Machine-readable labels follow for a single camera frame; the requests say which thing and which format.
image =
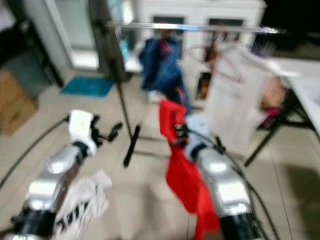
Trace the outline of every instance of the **tile floor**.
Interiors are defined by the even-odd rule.
[[[143,123],[142,135],[160,137],[157,107],[149,105],[139,89],[141,79],[124,85],[132,125]],[[101,115],[100,130],[108,132],[123,121],[118,94],[113,88],[106,98],[59,95],[52,86],[39,98],[39,110],[12,137],[0,137],[0,176],[44,130],[70,109],[84,109]],[[46,137],[21,163],[0,192],[0,229],[22,206],[29,183],[43,167],[46,157],[69,142],[66,125]],[[264,137],[256,132],[251,149]],[[166,160],[134,154],[129,168],[122,161],[129,146],[127,130],[112,144],[104,144],[96,157],[88,159],[78,177],[99,169],[111,175],[109,209],[93,219],[78,239],[186,240],[193,236],[196,218],[189,215],[165,181]],[[139,140],[137,150],[169,154],[166,143]],[[320,239],[320,145],[314,133],[284,127],[245,172],[257,188],[276,224],[282,240]],[[244,160],[237,158],[239,164]],[[270,227],[259,209],[268,233]],[[210,239],[221,240],[218,234]]]

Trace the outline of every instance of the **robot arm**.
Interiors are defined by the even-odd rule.
[[[122,127],[122,123],[118,123],[109,136],[103,136],[95,128],[98,120],[98,116],[89,112],[71,112],[69,134],[72,143],[50,157],[40,175],[30,184],[22,211],[12,218],[13,231],[5,240],[45,240],[51,237],[56,214],[85,158],[97,153],[102,139],[113,141]]]

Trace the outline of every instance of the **white cloth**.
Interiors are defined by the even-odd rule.
[[[111,186],[102,170],[70,186],[55,218],[55,239],[75,239],[91,218],[100,217],[109,206],[106,191]]]
[[[236,76],[233,66],[242,76],[242,83],[214,73],[204,109],[211,132],[220,137],[227,150],[246,155],[252,134],[265,119],[260,102],[265,84],[271,77],[271,69],[263,61],[254,61],[249,52],[237,45],[222,50],[215,69]]]

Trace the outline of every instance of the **red cloth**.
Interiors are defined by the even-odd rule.
[[[169,100],[160,103],[160,131],[168,142],[177,140],[175,124],[184,123],[187,109]],[[197,165],[190,162],[181,146],[171,146],[171,157],[165,174],[166,182],[182,201],[185,209],[197,215],[193,240],[202,240],[205,231],[217,231],[219,219],[215,213],[210,192],[203,183]]]

